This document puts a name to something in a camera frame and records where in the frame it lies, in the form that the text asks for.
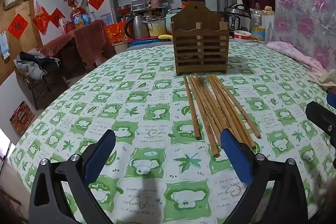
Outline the mint green rice cooker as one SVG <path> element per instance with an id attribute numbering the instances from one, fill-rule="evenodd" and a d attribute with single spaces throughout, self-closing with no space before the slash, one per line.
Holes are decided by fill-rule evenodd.
<path id="1" fill-rule="evenodd" d="M 171 18 L 179 13 L 182 9 L 181 8 L 175 8 L 175 9 L 171 9 L 167 12 L 166 16 L 165 16 L 165 27 L 166 27 L 166 31 L 167 34 L 171 35 L 172 33 L 172 26 L 171 26 Z"/>

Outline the clear oil bottle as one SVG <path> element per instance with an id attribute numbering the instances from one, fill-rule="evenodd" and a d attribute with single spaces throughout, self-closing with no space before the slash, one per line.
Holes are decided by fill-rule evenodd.
<path id="1" fill-rule="evenodd" d="M 263 12 L 259 3 L 255 4 L 255 8 L 251 12 L 251 38 L 253 40 L 265 40 L 265 28 L 263 27 Z"/>

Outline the floral plastic curtain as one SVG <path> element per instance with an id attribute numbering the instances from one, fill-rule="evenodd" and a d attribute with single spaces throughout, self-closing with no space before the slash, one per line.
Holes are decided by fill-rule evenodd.
<path id="1" fill-rule="evenodd" d="M 275 0 L 273 41 L 335 68 L 335 0 Z"/>

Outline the red white bowl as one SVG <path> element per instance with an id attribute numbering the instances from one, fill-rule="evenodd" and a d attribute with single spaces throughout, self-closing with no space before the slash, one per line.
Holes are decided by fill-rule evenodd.
<path id="1" fill-rule="evenodd" d="M 243 31 L 243 30 L 236 30 L 234 31 L 234 38 L 240 40 L 251 40 L 252 35 L 250 32 Z"/>

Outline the yellow dish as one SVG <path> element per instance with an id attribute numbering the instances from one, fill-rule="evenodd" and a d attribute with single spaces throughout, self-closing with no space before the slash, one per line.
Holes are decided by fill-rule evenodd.
<path id="1" fill-rule="evenodd" d="M 161 39 L 161 40 L 163 40 L 163 39 L 169 39 L 169 40 L 172 40 L 172 39 L 173 39 L 173 36 L 172 36 L 172 35 L 167 35 L 167 34 L 165 34 L 165 35 L 160 35 L 160 36 L 158 37 L 158 39 Z"/>

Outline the steel electric kettle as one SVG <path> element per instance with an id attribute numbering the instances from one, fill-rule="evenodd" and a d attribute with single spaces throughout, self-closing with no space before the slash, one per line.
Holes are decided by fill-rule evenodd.
<path id="1" fill-rule="evenodd" d="M 149 37 L 147 22 L 141 15 L 129 18 L 124 26 L 124 32 L 128 38 L 137 40 Z"/>

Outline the red box on floor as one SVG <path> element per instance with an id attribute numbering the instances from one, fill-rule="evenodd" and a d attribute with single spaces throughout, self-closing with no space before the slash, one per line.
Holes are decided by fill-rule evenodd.
<path id="1" fill-rule="evenodd" d="M 23 101 L 14 111 L 12 117 L 10 118 L 10 123 L 17 135 L 22 136 L 29 127 L 33 118 L 34 113 L 31 111 L 26 102 Z"/>

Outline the pile of grey clothes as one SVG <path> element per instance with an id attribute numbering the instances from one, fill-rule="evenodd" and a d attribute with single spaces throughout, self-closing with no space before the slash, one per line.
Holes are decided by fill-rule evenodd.
<path id="1" fill-rule="evenodd" d="M 61 61 L 57 58 L 46 57 L 40 53 L 20 52 L 14 60 L 20 71 L 27 72 L 33 80 L 44 80 L 50 72 L 60 68 Z"/>

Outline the wooden utensil holder box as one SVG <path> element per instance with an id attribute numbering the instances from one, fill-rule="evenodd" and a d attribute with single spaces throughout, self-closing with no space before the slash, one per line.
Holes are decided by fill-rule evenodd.
<path id="1" fill-rule="evenodd" d="M 227 72 L 229 29 L 219 13 L 202 2 L 190 2 L 171 18 L 175 71 Z"/>

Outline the pink folded cloth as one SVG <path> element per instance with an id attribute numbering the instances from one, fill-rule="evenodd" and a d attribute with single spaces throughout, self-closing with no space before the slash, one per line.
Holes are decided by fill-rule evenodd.
<path id="1" fill-rule="evenodd" d="M 304 55 L 289 43 L 268 42 L 266 47 L 294 59 L 295 61 L 303 65 L 311 73 L 314 73 L 316 75 L 323 75 L 327 73 L 327 71 L 319 61 L 317 61 L 313 57 Z"/>

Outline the green white patterned tablecloth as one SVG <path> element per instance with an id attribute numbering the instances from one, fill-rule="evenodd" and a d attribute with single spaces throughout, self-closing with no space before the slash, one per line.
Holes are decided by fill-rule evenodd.
<path id="1" fill-rule="evenodd" d="M 261 44 L 231 43 L 228 58 L 218 78 L 259 130 L 255 151 L 295 159 L 314 214 L 335 177 L 335 151 L 305 108 L 326 105 L 325 93 L 302 65 Z M 30 126 L 10 162 L 31 189 L 42 159 L 67 160 L 108 129 L 116 147 L 90 190 L 114 223 L 223 223 L 245 190 L 226 155 L 194 137 L 171 45 L 120 53 L 84 76 Z"/>

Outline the black silver pressure cooker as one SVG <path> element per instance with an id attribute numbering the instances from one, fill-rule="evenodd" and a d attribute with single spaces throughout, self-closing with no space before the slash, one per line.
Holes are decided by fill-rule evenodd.
<path id="1" fill-rule="evenodd" d="M 251 11 L 240 3 L 230 5 L 223 11 L 224 21 L 228 23 L 230 35 L 233 36 L 235 31 L 249 32 L 251 27 Z"/>

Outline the beige crumpled cloth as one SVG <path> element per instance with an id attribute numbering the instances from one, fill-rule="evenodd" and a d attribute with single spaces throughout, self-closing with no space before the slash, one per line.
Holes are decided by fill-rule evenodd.
<path id="1" fill-rule="evenodd" d="M 335 83 L 335 69 L 331 69 L 326 73 L 317 73 L 309 72 L 308 75 L 311 78 L 311 81 L 318 84 L 324 89 L 331 89 L 336 87 Z"/>

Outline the red diamond paper decoration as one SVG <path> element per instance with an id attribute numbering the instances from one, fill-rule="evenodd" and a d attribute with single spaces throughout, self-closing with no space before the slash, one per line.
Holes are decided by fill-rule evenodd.
<path id="1" fill-rule="evenodd" d="M 16 39 L 20 39 L 21 35 L 28 26 L 27 20 L 20 14 L 17 14 L 8 27 L 8 32 L 11 33 Z"/>

